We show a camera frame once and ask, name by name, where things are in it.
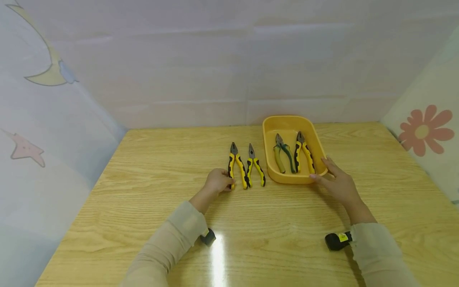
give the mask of forearm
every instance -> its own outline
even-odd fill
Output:
[[[121,285],[167,286],[169,271],[206,231],[203,214],[182,203],[143,246]]]
[[[202,214],[206,214],[210,204],[217,198],[218,193],[212,192],[203,187],[197,194],[195,194],[189,202]]]
[[[403,254],[389,230],[378,223],[351,227],[351,247],[368,287],[419,286],[403,261]]]
[[[368,206],[359,198],[354,203],[345,204],[344,208],[349,216],[351,225],[358,223],[377,223]]]

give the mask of wooden table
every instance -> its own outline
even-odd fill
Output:
[[[318,124],[326,153],[350,173],[364,201],[403,250],[423,286],[459,284],[459,213],[380,123]],[[145,241],[215,167],[231,142],[252,143],[266,170],[262,129],[129,131],[43,272],[38,286],[115,286]],[[328,251],[345,231],[343,208],[324,190],[238,185],[206,214],[217,240],[198,242],[169,275],[171,286],[358,286],[352,251]]]

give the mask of pliers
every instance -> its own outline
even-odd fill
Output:
[[[276,134],[276,145],[274,146],[274,158],[276,159],[277,167],[279,168],[280,173],[284,174],[285,173],[285,168],[284,165],[282,164],[282,161],[280,160],[280,150],[283,150],[290,161],[290,170],[291,173],[295,174],[297,173],[295,167],[293,166],[293,156],[290,151],[290,147],[287,144],[284,144],[284,141],[280,137],[279,134]]]
[[[264,172],[261,169],[260,161],[255,156],[255,152],[253,151],[252,144],[249,144],[249,159],[247,160],[247,174],[246,174],[247,185],[249,187],[252,187],[252,179],[250,178],[250,174],[252,173],[252,167],[254,165],[257,168],[258,173],[260,174],[261,186],[264,186],[266,184],[266,177],[264,176]]]
[[[241,170],[241,177],[242,177],[242,186],[244,189],[247,189],[247,178],[246,178],[246,169],[244,168],[244,164],[242,163],[241,156],[237,151],[236,144],[232,142],[231,148],[229,150],[229,163],[228,163],[228,174],[230,178],[234,178],[234,161],[237,162],[239,165],[239,169]]]
[[[297,172],[300,172],[300,150],[303,150],[304,154],[306,155],[306,159],[308,162],[308,169],[310,174],[315,174],[315,167],[313,156],[311,151],[308,148],[308,144],[306,143],[303,133],[301,131],[297,134],[297,144],[295,145],[295,169]]]

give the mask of wall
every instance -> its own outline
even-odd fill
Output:
[[[0,286],[33,286],[124,135],[0,0]]]
[[[459,28],[382,122],[459,208]]]
[[[457,0],[21,0],[129,128],[379,120],[459,25]]]

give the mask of flower drawing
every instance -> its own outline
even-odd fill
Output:
[[[413,110],[411,117],[408,117],[408,123],[401,123],[400,128],[403,132],[398,136],[403,147],[409,151],[413,148],[418,157],[425,155],[425,144],[438,154],[445,150],[437,141],[448,141],[454,137],[451,129],[441,128],[453,118],[450,110],[444,110],[437,113],[435,105],[429,105],[425,110],[424,116],[421,110]]]

